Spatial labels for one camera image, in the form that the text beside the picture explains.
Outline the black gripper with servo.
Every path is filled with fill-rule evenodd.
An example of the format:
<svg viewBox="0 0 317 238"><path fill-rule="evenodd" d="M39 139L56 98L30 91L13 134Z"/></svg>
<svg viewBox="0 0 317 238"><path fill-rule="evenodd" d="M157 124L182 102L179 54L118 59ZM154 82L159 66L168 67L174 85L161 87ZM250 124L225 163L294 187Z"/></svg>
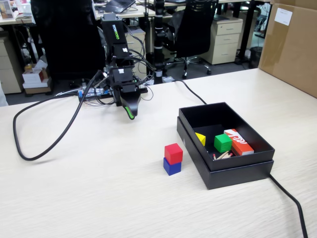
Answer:
<svg viewBox="0 0 317 238"><path fill-rule="evenodd" d="M133 79L133 66L111 67L109 69L110 86L113 94L121 94L120 100L128 117L133 120L138 115L141 93Z"/></svg>

